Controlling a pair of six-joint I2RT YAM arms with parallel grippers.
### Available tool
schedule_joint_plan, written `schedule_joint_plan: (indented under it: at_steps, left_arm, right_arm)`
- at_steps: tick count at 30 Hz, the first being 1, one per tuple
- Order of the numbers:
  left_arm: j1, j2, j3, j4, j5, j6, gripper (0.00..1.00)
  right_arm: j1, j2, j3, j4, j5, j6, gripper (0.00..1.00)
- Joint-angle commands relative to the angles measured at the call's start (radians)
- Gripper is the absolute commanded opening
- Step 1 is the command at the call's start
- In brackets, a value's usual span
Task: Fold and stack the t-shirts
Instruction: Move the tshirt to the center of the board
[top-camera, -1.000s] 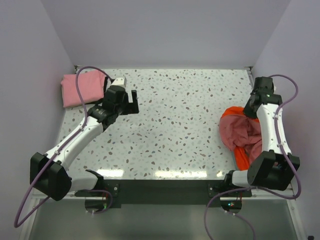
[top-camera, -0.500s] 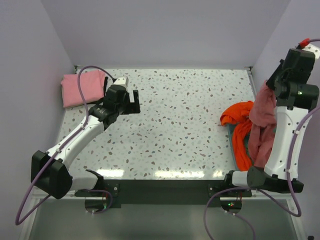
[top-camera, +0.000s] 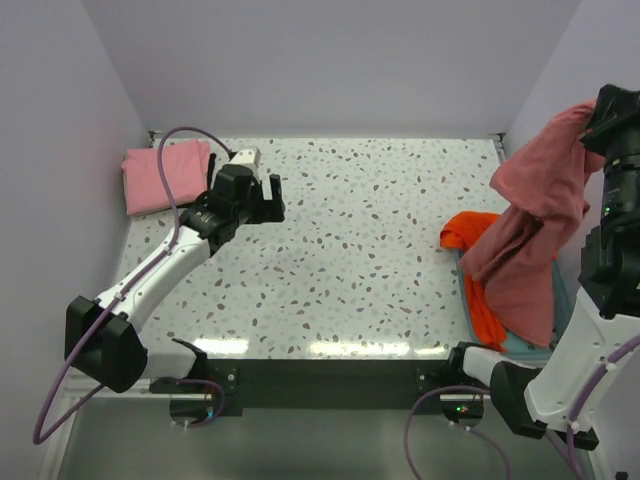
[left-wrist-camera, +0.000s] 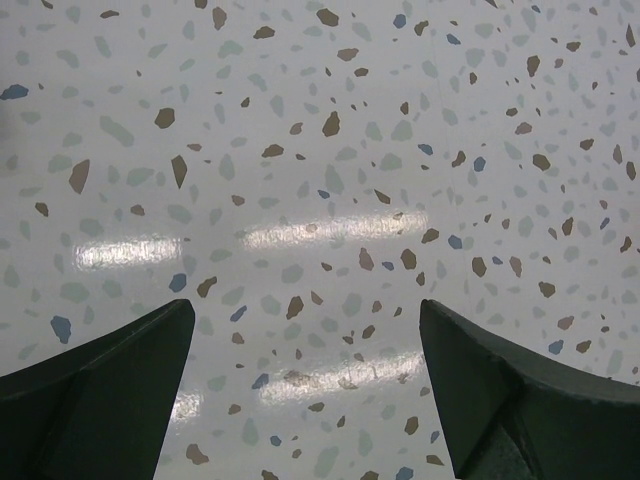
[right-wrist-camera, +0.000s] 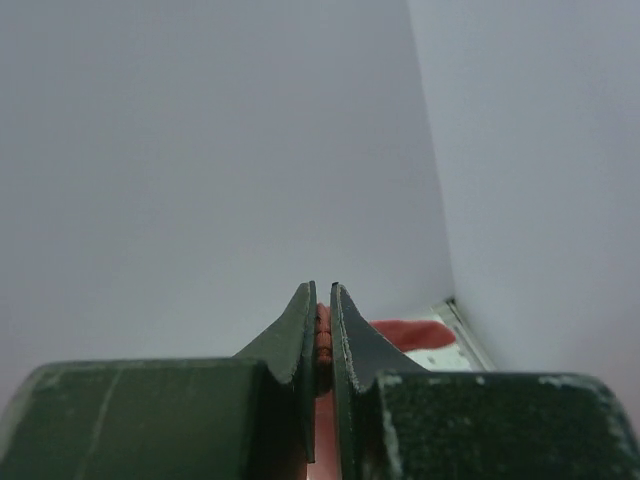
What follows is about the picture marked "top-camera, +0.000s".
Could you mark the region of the dusty red t shirt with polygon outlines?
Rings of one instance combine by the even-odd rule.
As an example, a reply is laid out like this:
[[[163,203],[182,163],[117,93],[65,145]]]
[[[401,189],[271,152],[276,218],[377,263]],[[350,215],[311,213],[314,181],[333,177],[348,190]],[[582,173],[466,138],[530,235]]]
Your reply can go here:
[[[488,280],[509,262],[528,268],[559,253],[590,209],[585,187],[604,165],[580,141],[595,101],[555,115],[493,174],[490,186],[508,201],[507,209],[467,251],[461,268],[475,280]]]

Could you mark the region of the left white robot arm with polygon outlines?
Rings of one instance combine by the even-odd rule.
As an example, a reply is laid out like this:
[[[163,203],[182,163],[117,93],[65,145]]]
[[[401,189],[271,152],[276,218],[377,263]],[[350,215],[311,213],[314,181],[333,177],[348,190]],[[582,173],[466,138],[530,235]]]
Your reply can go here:
[[[141,379],[170,377],[185,392],[205,385],[203,351],[182,340],[152,351],[140,334],[166,296],[241,226],[283,221],[280,177],[270,175],[266,198],[256,173],[246,164],[223,166],[212,189],[180,213],[178,225],[148,258],[96,299],[79,296],[71,302],[65,327],[65,358],[71,366],[116,393]]]

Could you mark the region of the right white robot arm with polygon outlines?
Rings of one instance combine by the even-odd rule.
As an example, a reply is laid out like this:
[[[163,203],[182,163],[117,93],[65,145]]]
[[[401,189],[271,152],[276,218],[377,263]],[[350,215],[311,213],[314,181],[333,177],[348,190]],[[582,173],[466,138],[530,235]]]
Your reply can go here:
[[[598,223],[580,252],[570,319],[554,324],[553,259],[589,211],[586,186],[604,177]],[[504,328],[551,353],[541,367],[495,341],[454,347],[443,380],[459,393],[486,387],[515,434],[547,431],[592,450],[594,411],[639,346],[639,95],[612,84],[553,117],[490,181],[507,209],[467,250],[459,270],[484,288]]]

